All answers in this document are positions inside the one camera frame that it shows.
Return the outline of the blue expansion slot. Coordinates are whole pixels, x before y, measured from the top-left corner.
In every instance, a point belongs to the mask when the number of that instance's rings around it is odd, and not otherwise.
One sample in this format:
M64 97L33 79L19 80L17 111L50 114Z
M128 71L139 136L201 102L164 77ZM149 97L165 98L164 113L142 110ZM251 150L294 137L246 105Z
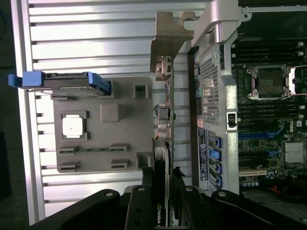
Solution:
M276 136L275 133L238 134L239 139L269 139Z

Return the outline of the green motherboard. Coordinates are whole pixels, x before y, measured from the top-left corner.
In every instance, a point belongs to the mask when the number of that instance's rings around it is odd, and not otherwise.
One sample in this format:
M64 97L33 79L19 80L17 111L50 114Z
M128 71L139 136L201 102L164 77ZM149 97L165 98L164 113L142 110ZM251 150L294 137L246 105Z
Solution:
M254 101L251 76L255 66L307 65L307 41L235 42L231 47L232 75L237 84L238 134L275 133L269 139L239 139L238 163L241 188L266 184L278 193L287 182L307 179L307 161L287 163L285 143L307 143L307 95L272 101Z

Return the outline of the CPU socket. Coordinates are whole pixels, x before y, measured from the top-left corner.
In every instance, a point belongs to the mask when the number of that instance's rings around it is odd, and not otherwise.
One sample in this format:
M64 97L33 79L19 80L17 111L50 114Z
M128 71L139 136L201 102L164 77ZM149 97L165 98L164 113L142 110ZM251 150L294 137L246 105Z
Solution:
M272 101L291 95L289 86L290 68L286 65L255 66L247 69L251 76L251 93L248 99Z

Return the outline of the silver CPU chip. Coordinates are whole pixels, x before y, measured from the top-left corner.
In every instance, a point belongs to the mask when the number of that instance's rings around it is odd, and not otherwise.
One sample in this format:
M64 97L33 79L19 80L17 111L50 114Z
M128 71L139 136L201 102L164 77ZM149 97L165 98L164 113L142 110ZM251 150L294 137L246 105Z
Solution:
M64 117L62 133L67 138L80 138L83 135L83 119L81 117Z

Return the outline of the grey parts rack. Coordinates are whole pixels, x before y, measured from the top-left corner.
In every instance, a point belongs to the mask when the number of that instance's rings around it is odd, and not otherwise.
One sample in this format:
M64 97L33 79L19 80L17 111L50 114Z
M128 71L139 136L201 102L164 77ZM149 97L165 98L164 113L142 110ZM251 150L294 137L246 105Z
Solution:
M54 100L57 170L109 172L154 165L152 81L115 78L110 96ZM64 117L81 117L83 135L67 138Z

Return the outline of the open black PC case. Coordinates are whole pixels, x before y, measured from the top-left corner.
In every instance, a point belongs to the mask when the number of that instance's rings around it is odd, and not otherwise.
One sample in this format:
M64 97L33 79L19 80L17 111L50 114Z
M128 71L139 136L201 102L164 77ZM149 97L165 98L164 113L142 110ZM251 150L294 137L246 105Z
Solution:
M307 230L307 179L278 193L239 183L235 42L307 41L307 0L207 0L192 39L198 180L207 196L227 190L260 209L276 230Z

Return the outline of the hard disk in blue caddy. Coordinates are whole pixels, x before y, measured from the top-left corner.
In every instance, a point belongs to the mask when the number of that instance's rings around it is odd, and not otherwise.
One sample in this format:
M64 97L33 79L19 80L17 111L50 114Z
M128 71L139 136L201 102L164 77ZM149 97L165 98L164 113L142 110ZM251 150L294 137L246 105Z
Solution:
M76 99L111 95L111 81L96 73L45 73L25 71L19 77L8 75L8 85L28 92L50 91L53 98Z

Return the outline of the metal socket cover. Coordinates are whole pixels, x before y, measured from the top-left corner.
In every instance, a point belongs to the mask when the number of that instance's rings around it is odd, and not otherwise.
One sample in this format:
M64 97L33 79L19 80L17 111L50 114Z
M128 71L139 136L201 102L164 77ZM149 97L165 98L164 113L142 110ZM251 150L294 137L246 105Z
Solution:
M307 95L307 65L290 68L286 83L291 96Z

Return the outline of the silver chipset heatsink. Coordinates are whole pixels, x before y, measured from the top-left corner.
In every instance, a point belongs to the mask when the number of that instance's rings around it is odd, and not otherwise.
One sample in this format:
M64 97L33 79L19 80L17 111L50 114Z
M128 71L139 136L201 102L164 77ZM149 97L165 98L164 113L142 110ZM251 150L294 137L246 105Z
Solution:
M307 143L285 143L284 149L287 163L304 163L307 161Z

